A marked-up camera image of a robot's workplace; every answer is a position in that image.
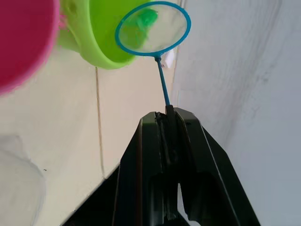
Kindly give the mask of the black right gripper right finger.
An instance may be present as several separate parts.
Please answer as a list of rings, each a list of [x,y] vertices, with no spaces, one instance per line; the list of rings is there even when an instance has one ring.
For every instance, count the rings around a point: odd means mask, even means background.
[[[166,225],[257,226],[230,159],[186,110],[166,106]]]

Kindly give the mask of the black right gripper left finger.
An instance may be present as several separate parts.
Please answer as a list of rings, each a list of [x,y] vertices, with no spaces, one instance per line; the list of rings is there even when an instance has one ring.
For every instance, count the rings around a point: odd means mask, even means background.
[[[175,226],[177,184],[168,170],[166,115],[142,117],[119,165],[114,226]]]

